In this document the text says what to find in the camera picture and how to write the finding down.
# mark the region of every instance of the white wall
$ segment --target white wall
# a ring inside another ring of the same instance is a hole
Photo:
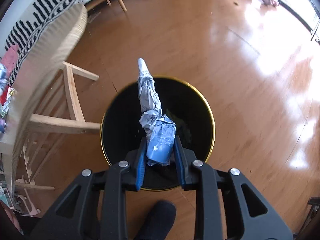
[[[14,0],[0,22],[0,56],[5,53],[5,40],[12,27],[33,0]]]

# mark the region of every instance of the triangular cutout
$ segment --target triangular cutout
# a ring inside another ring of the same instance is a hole
[[[242,192],[244,194],[245,201],[248,206],[249,215],[251,217],[256,217],[267,213],[266,206],[261,202],[261,200],[255,195],[255,193],[248,187],[247,184],[241,185]]]
[[[70,192],[68,197],[61,203],[61,205],[57,209],[56,213],[58,216],[62,216],[65,218],[73,217],[80,190],[81,186],[77,186],[72,192]]]

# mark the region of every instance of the gold rim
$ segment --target gold rim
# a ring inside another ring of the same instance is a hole
[[[211,153],[212,153],[212,150],[213,150],[213,145],[214,145],[214,141],[215,141],[215,138],[216,138],[216,126],[215,126],[215,122],[214,122],[214,118],[213,118],[213,114],[212,114],[212,111],[211,111],[211,108],[210,108],[210,105],[208,103],[208,101],[204,98],[204,96],[200,93],[200,91],[198,89],[196,89],[194,86],[192,86],[191,84],[189,84],[188,82],[184,81],[184,80],[181,80],[181,79],[178,79],[176,77],[170,77],[170,76],[165,76],[165,75],[155,75],[153,76],[154,78],[167,78],[167,79],[171,79],[171,80],[175,80],[175,81],[178,81],[184,85],[187,85],[188,87],[190,87],[194,92],[196,92],[198,94],[198,96],[200,96],[200,98],[202,99],[202,101],[204,102],[204,104],[206,105],[207,107],[207,110],[209,112],[209,115],[210,115],[210,118],[211,118],[211,123],[212,123],[212,131],[213,131],[213,138],[212,138],[212,141],[211,141],[211,147],[210,147],[210,150],[209,150],[209,153],[208,153],[208,156],[206,158],[206,160],[204,162],[207,162],[211,156]],[[124,88],[122,88],[116,95],[115,97],[113,98],[113,100],[111,101],[111,103],[109,104],[109,106],[112,105],[113,101],[115,100],[116,96],[118,94],[120,94],[123,90],[125,90],[127,87],[131,86],[132,84],[134,84],[135,82],[131,82],[129,83],[128,85],[126,85]],[[104,150],[104,147],[103,147],[103,144],[102,144],[102,124],[103,124],[103,121],[104,121],[104,118],[106,116],[108,112],[108,109],[105,111],[104,115],[103,115],[103,118],[102,118],[102,121],[101,121],[101,124],[100,124],[100,142],[101,142],[101,148],[102,148],[102,151],[103,151],[103,155],[108,163],[109,166],[111,166],[111,162],[110,160],[108,159],[108,156]],[[141,188],[143,190],[147,190],[147,191],[166,191],[166,190],[170,190],[170,189],[174,189],[174,188],[177,188],[177,187],[173,187],[173,188],[168,188],[168,189],[149,189],[149,188]]]

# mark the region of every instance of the pink cloth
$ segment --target pink cloth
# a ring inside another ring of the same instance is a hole
[[[7,77],[11,75],[13,68],[18,61],[18,45],[12,45],[8,51],[4,54],[0,63],[7,68]]]

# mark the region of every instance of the toy wheel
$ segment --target toy wheel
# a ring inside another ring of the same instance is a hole
[[[270,0],[262,0],[265,5],[270,5]]]

